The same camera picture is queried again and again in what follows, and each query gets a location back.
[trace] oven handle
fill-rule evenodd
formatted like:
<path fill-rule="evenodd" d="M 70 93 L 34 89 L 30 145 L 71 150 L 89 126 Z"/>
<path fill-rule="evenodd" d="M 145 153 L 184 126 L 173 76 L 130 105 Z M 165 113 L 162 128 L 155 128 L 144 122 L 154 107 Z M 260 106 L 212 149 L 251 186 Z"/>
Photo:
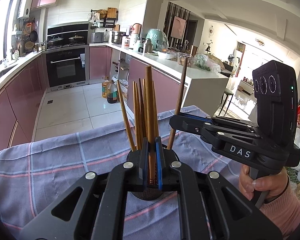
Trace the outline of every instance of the oven handle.
<path fill-rule="evenodd" d="M 81 59 L 81 57 L 70 58 L 70 59 L 64 59 L 64 60 L 58 60 L 58 61 L 51 61 L 50 63 L 57 63 L 57 62 L 63 62 L 63 61 L 68 61 L 68 60 L 75 60 L 75 59 Z"/>

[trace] oven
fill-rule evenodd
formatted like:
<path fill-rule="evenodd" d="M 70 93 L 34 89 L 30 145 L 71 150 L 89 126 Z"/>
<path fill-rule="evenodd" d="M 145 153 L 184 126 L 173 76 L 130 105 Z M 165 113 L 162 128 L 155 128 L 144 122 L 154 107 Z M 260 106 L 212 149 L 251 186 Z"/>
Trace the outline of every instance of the oven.
<path fill-rule="evenodd" d="M 46 52 L 50 91 L 89 84 L 89 46 L 81 45 Z"/>

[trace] pink sleeve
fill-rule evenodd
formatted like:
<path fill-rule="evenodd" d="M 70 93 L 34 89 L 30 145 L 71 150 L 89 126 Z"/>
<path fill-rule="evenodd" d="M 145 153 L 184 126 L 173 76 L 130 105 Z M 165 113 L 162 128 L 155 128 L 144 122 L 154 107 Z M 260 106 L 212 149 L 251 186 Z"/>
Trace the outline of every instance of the pink sleeve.
<path fill-rule="evenodd" d="M 279 198 L 263 204 L 260 210 L 280 228 L 284 237 L 290 235 L 300 223 L 300 200 L 293 193 L 290 184 Z"/>

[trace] camera lens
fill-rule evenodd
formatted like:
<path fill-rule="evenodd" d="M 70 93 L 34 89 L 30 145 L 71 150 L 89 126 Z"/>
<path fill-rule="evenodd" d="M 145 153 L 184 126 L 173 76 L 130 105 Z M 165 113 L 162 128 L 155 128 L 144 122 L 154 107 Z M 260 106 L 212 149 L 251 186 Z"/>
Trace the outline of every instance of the camera lens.
<path fill-rule="evenodd" d="M 260 89 L 262 94 L 267 93 L 267 83 L 265 77 L 260 78 Z"/>
<path fill-rule="evenodd" d="M 275 83 L 275 79 L 273 75 L 269 77 L 269 90 L 271 93 L 274 93 L 277 88 L 277 84 Z"/>
<path fill-rule="evenodd" d="M 259 83 L 258 83 L 258 80 L 255 80 L 255 81 L 254 81 L 254 90 L 255 90 L 256 92 L 259 91 Z"/>

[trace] pink painting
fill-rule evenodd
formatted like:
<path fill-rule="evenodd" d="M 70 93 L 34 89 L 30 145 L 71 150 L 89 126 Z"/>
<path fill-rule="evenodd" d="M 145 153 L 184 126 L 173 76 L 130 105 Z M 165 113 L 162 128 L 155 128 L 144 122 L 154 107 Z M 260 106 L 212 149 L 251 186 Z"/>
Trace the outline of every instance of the pink painting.
<path fill-rule="evenodd" d="M 186 20 L 181 19 L 179 17 L 174 17 L 173 26 L 171 30 L 171 37 L 181 40 L 185 31 L 185 27 Z"/>

